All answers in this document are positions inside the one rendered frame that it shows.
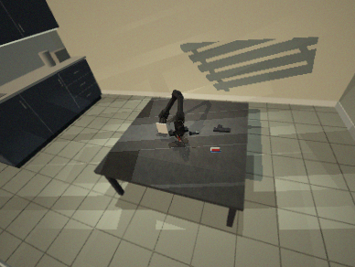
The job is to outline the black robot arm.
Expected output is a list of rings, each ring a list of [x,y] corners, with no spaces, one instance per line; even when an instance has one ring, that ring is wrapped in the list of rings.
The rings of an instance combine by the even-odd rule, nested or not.
[[[177,113],[176,113],[176,118],[173,119],[175,127],[178,128],[176,130],[176,134],[178,137],[182,136],[185,132],[185,125],[183,124],[185,121],[185,115],[183,113],[183,94],[181,91],[173,90],[172,92],[172,97],[167,104],[167,107],[162,110],[162,112],[158,115],[159,117],[159,123],[166,123],[167,122],[167,117],[169,115],[169,110],[171,109],[172,105],[174,102],[177,100]]]

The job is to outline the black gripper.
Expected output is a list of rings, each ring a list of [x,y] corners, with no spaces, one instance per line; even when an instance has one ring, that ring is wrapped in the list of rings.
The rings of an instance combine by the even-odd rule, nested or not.
[[[173,132],[173,131],[168,131],[169,136],[176,136],[176,137],[177,137],[177,135],[176,135],[176,130],[178,130],[177,127],[175,127],[175,132]],[[187,126],[185,126],[184,132],[185,132],[185,133],[188,132],[188,127],[187,127]]]

